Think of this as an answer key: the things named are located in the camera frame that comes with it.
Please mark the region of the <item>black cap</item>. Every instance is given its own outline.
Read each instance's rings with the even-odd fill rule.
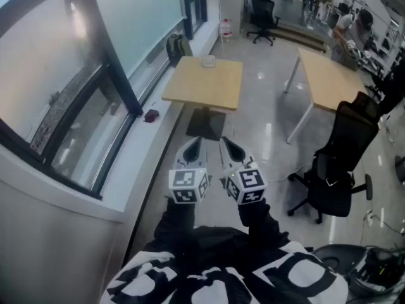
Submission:
[[[360,19],[361,26],[363,26],[365,30],[370,30],[371,26],[373,25],[373,15],[368,10],[362,9],[359,11],[358,17]]]

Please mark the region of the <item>backpack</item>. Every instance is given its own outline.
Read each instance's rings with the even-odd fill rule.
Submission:
[[[166,49],[170,64],[174,67],[182,56],[192,56],[189,40],[184,35],[170,35],[169,38],[167,38]]]

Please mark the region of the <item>square wooden table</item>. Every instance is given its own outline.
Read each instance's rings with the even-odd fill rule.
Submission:
[[[302,129],[314,107],[336,112],[337,106],[341,101],[351,103],[359,91],[366,93],[366,89],[357,72],[329,58],[302,48],[298,48],[297,61],[284,89],[285,93],[288,93],[290,89],[300,61],[306,73],[311,94],[311,104],[287,138],[288,144],[291,143],[294,136]]]
[[[226,114],[209,107],[236,110],[242,82],[241,62],[216,59],[204,68],[201,57],[183,56],[162,94],[162,99],[202,106],[195,109],[186,134],[219,141]]]

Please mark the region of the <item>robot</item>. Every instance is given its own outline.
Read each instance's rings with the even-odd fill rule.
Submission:
[[[223,177],[220,178],[227,194],[238,205],[261,201],[267,181],[250,150],[227,137],[220,139]],[[211,177],[207,171],[207,145],[203,137],[186,142],[178,151],[169,170],[169,190],[177,204],[201,202]]]

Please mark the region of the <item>cube with black and white markers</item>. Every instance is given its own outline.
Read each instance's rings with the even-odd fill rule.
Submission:
[[[260,201],[265,195],[267,181],[256,162],[249,167],[241,166],[227,175],[225,189],[238,205],[245,205]]]
[[[202,201],[208,186],[206,168],[169,170],[169,190],[177,204]]]

